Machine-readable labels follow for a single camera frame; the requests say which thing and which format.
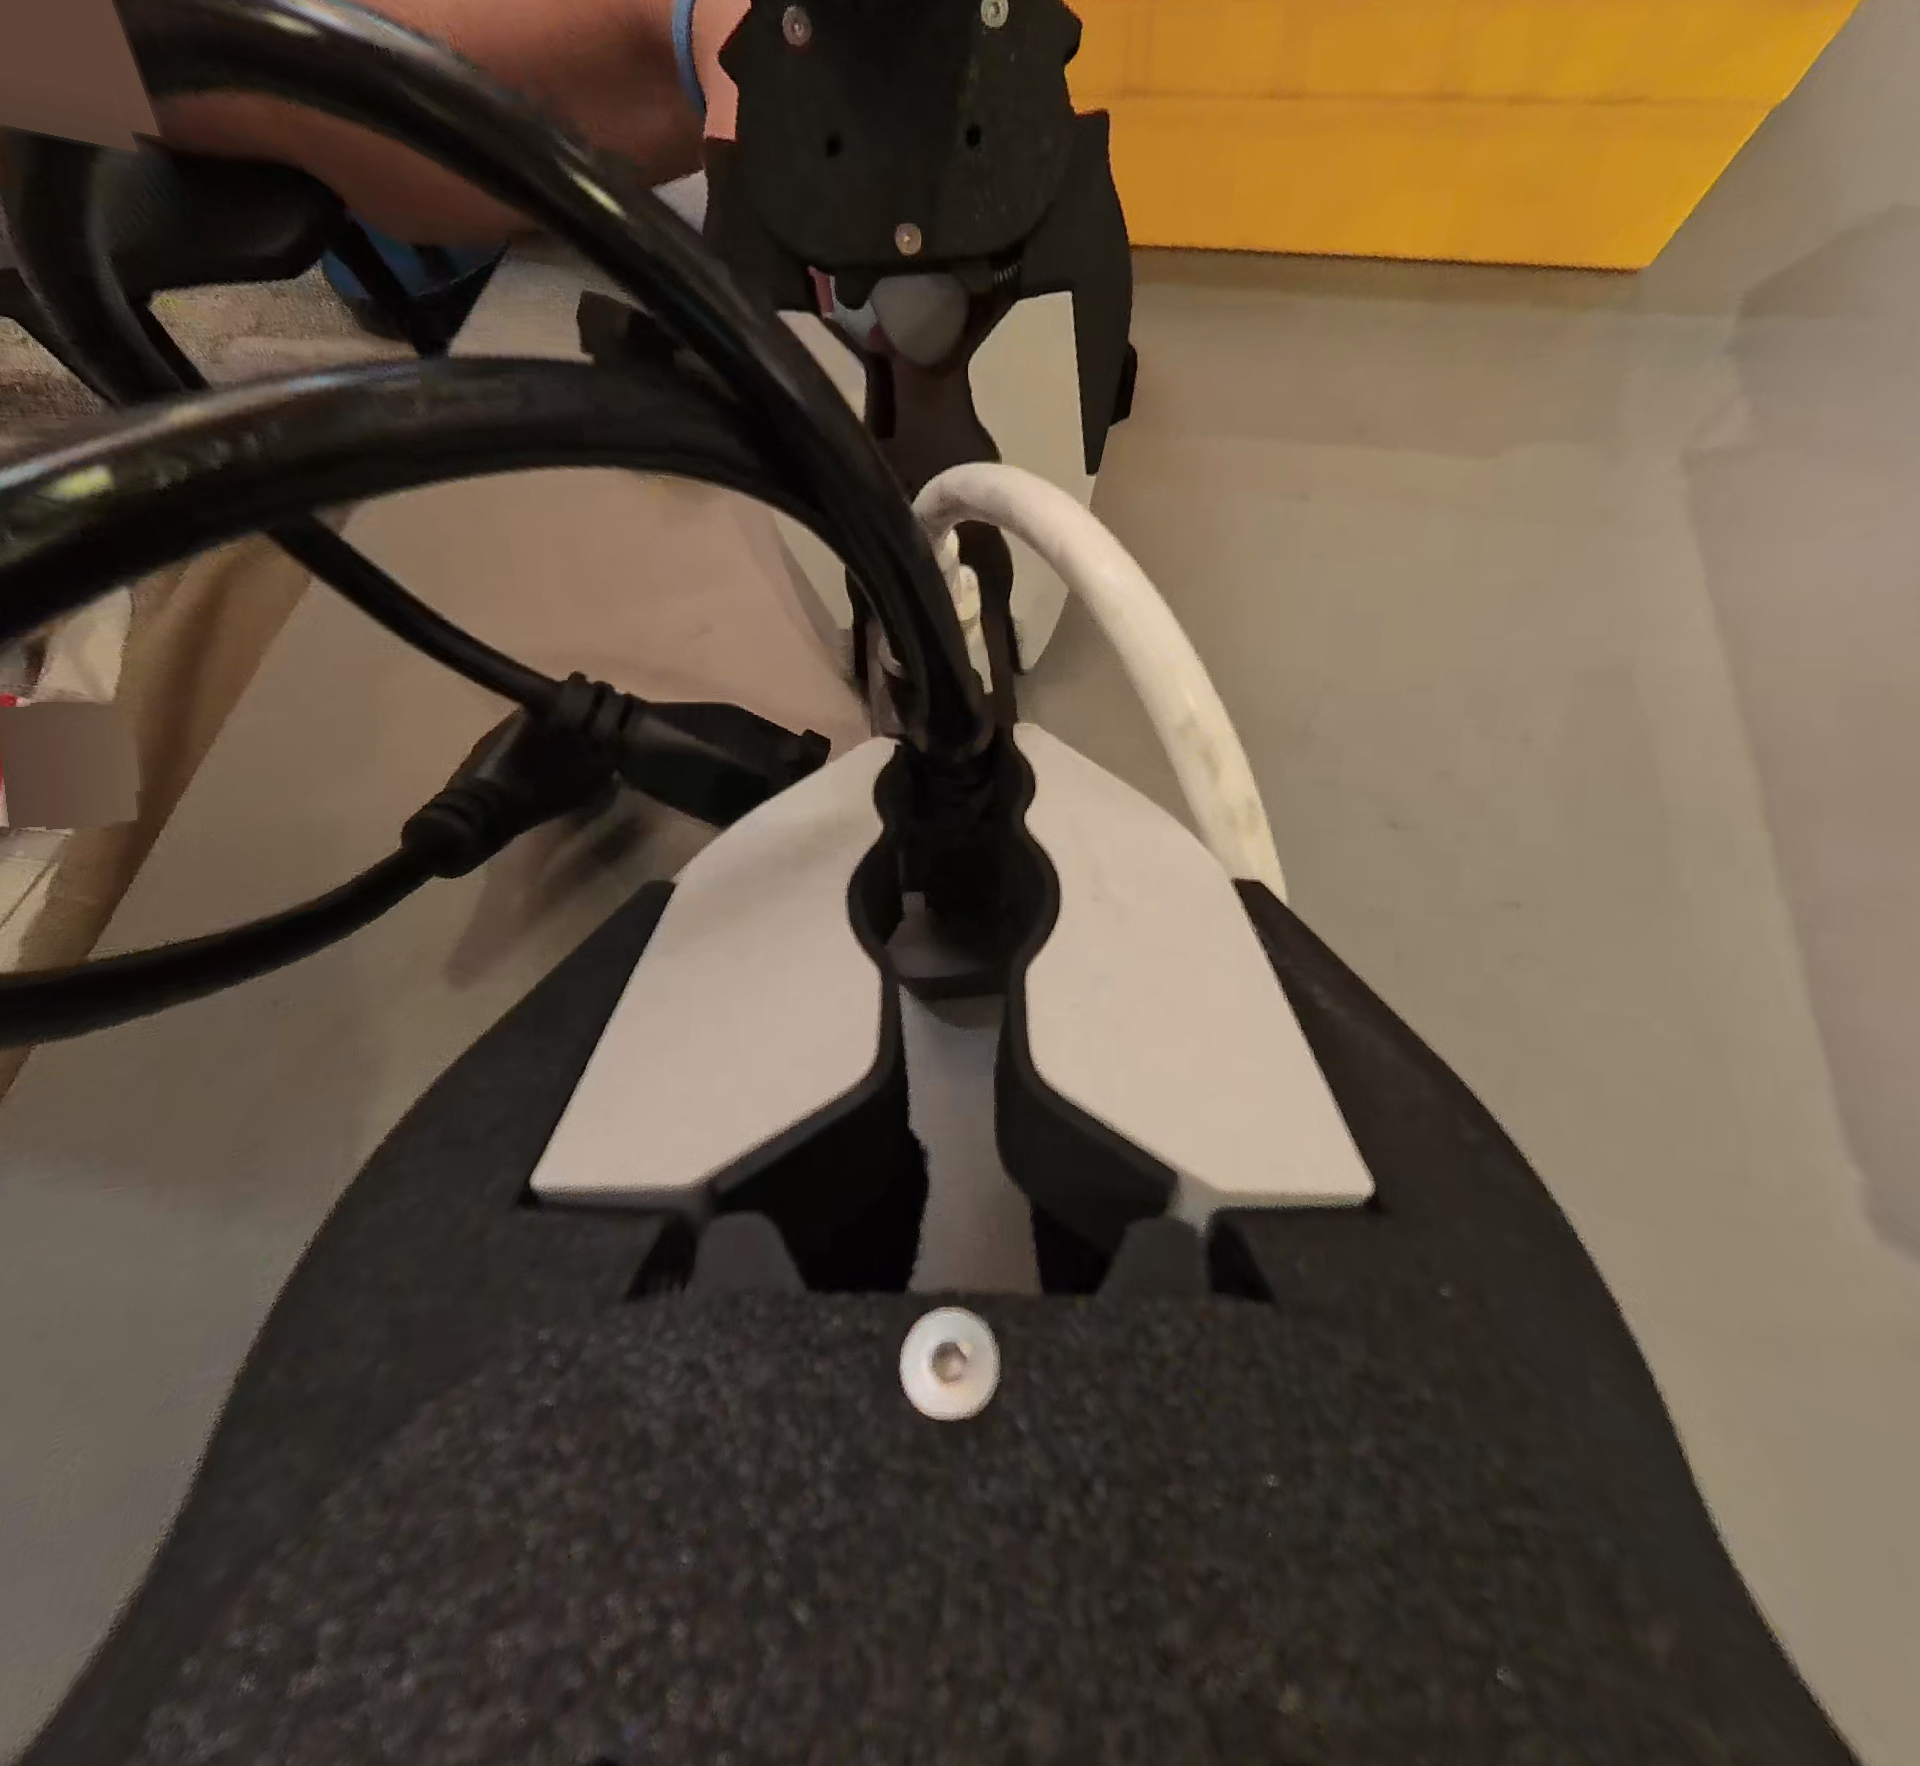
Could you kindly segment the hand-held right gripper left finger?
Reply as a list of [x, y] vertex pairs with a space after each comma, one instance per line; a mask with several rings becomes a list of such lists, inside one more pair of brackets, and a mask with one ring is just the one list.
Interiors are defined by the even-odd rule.
[[658, 919], [531, 1172], [535, 1203], [771, 1221], [809, 1283], [906, 1182], [897, 918], [867, 740], [720, 831]]

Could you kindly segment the black power strip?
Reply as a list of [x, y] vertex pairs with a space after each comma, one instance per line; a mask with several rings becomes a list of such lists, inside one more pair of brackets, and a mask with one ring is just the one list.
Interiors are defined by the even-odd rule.
[[[621, 299], [586, 291], [578, 301], [575, 324], [582, 351], [597, 365], [639, 373], [676, 358], [676, 347], [658, 324]], [[1012, 621], [1009, 541], [991, 525], [961, 522], [947, 531], [937, 553], [992, 718], [999, 727], [1012, 727], [1021, 716], [1021, 649]]]

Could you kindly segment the blue round stool base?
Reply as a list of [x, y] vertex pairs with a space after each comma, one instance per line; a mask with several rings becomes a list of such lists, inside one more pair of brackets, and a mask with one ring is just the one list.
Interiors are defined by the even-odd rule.
[[436, 358], [467, 324], [503, 254], [502, 243], [399, 241], [346, 217], [319, 265], [363, 333]]

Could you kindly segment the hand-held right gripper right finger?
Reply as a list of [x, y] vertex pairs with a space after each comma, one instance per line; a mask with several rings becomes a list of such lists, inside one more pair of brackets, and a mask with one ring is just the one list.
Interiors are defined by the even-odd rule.
[[1377, 1182], [1259, 914], [1283, 904], [1041, 727], [996, 744], [994, 1148], [1039, 1290], [1094, 1294], [1126, 1235], [1356, 1210]]

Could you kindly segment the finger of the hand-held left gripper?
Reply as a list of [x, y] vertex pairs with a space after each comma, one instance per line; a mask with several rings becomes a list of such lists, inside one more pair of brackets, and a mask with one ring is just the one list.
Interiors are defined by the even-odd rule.
[[[869, 426], [875, 373], [891, 351], [876, 310], [784, 310], [779, 318], [851, 409], [854, 418]], [[808, 623], [840, 663], [847, 683], [873, 688], [876, 663], [871, 604], [847, 577], [840, 557], [815, 532], [788, 514], [775, 514], [775, 520]]]
[[[1014, 301], [971, 354], [967, 381], [973, 414], [1000, 461], [1054, 487], [1058, 498], [1082, 508], [1079, 525], [1090, 528], [1095, 471], [1088, 470], [1083, 453], [1072, 294], [1056, 291]], [[1054, 555], [1035, 552], [1024, 528], [996, 531], [1012, 555], [1021, 676], [1036, 665], [1079, 581], [1064, 579]]]

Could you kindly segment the person's left forearm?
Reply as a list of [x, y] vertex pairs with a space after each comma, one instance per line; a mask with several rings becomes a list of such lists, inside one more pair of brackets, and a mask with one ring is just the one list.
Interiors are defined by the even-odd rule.
[[[731, 136], [735, 89], [720, 50], [749, 0], [700, 2], [706, 129], [676, 80], [669, 0], [352, 2], [466, 55], [578, 140], [628, 159], [649, 185], [696, 173], [704, 140]], [[181, 98], [161, 109], [158, 135], [185, 155], [298, 169], [399, 241], [492, 245], [535, 232], [531, 220], [386, 138], [275, 100]]]

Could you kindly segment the yellow plastic bin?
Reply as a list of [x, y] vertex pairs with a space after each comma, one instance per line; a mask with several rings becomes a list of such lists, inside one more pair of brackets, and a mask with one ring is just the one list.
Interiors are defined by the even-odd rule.
[[1863, 0], [1066, 0], [1135, 245], [1638, 270]]

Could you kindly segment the person's beige pants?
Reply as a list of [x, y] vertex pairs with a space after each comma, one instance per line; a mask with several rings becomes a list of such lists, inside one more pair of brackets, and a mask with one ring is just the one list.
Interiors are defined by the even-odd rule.
[[237, 698], [307, 585], [305, 569], [247, 538], [127, 590], [120, 676], [138, 748], [138, 813], [75, 834], [15, 968], [80, 963], [117, 914]]

